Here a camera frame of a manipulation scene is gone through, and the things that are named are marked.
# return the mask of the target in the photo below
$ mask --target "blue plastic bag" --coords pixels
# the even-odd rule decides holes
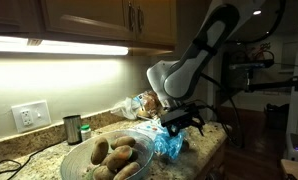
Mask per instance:
[[[170,137],[166,128],[155,138],[155,151],[160,155],[168,155],[171,159],[176,160],[181,150],[185,132],[181,130],[177,136]]]

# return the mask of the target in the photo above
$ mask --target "cabinet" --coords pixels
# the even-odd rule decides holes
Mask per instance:
[[[132,12],[123,0],[43,0],[42,12],[48,31],[115,40],[134,37],[126,23]]]
[[[0,0],[0,35],[36,32],[30,0]]]
[[[174,45],[175,0],[42,0],[48,31]]]
[[[0,0],[0,35],[163,53],[176,42],[176,0]]]
[[[215,174],[218,174],[220,176],[223,176],[224,174],[224,155],[225,155],[225,147],[226,147],[226,141],[224,141],[220,147],[217,149],[215,154],[210,158],[209,162],[204,166],[204,168],[199,172],[196,180],[199,179],[213,179],[215,177]]]
[[[176,41],[175,0],[135,0],[137,40],[154,44]]]

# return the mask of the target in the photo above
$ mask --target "light fixture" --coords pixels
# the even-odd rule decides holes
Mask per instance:
[[[126,55],[128,48],[120,46],[72,43],[50,40],[0,36],[0,52],[53,54]]]
[[[261,10],[255,10],[254,12],[253,12],[253,15],[259,15],[259,14],[261,14]]]

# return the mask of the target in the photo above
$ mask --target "clear glass bowl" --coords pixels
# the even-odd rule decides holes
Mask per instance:
[[[60,173],[62,179],[92,179],[92,171],[97,167],[90,161],[95,138],[104,137],[110,144],[115,139],[123,136],[135,138],[136,144],[134,148],[139,151],[139,157],[136,162],[141,165],[141,169],[130,176],[128,180],[138,180],[144,177],[148,173],[152,161],[155,149],[154,142],[148,136],[137,131],[120,130],[94,136],[72,149],[61,163]]]

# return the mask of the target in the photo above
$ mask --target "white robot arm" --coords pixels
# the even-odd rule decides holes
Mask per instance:
[[[203,122],[179,119],[201,119],[195,107],[183,107],[191,97],[201,71],[221,45],[259,9],[264,0],[213,0],[205,21],[191,45],[179,61],[160,61],[147,71],[153,90],[169,113],[161,117],[170,135],[187,126],[201,128]]]

